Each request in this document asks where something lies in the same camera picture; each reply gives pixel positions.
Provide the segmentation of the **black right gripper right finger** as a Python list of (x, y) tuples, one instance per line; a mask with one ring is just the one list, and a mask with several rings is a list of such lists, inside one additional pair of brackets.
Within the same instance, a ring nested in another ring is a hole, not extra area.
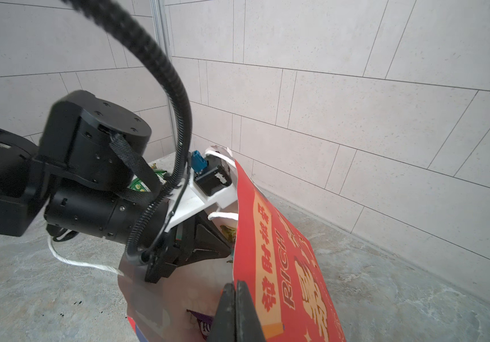
[(252, 295), (243, 281), (236, 283), (235, 337), (237, 342), (266, 342)]

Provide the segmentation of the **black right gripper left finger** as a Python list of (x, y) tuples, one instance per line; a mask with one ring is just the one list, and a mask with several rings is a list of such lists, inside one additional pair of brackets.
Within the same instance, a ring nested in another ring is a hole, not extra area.
[(236, 341), (236, 302), (233, 283), (224, 285), (222, 296), (213, 319), (208, 342)]

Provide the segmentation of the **red paper gift bag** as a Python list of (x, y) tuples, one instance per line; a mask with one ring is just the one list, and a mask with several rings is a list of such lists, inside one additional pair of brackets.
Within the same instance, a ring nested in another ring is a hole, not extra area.
[(215, 317), (224, 285), (233, 283), (236, 293), (243, 281), (266, 341), (344, 341), (311, 243), (235, 163), (237, 225), (212, 220), (232, 244), (228, 257), (178, 267), (156, 284), (145, 282), (147, 266), (122, 258), (118, 285), (137, 339), (205, 341), (187, 310)]

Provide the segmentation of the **green snack packet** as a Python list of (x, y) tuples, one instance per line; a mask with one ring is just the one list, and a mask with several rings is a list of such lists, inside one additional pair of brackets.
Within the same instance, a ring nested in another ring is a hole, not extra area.
[[(154, 168), (153, 171), (155, 172), (156, 176), (158, 177), (159, 182), (162, 185), (165, 184), (165, 182), (166, 182), (165, 175), (167, 174), (167, 171), (163, 170), (163, 169), (158, 169), (158, 168)], [(137, 191), (137, 192), (149, 192), (150, 191), (148, 186), (141, 179), (139, 179), (137, 176), (134, 176), (134, 178), (132, 179), (132, 182), (129, 184), (129, 189), (131, 189), (133, 191)]]

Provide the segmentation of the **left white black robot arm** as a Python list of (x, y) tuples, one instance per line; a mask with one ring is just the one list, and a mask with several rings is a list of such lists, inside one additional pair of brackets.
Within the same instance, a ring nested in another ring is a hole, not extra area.
[(124, 244), (149, 283), (229, 256), (205, 213), (171, 223), (170, 183), (142, 157), (151, 134), (142, 118), (87, 91), (52, 106), (39, 145), (0, 129), (0, 235), (22, 236), (42, 212), (55, 242), (83, 233)]

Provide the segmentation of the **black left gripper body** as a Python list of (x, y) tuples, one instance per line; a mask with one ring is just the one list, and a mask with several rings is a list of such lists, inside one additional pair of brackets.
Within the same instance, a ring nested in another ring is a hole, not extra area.
[(232, 252), (232, 244), (208, 219), (206, 212), (179, 223), (162, 238), (153, 252), (145, 282), (156, 284), (181, 266), (208, 259), (222, 259)]

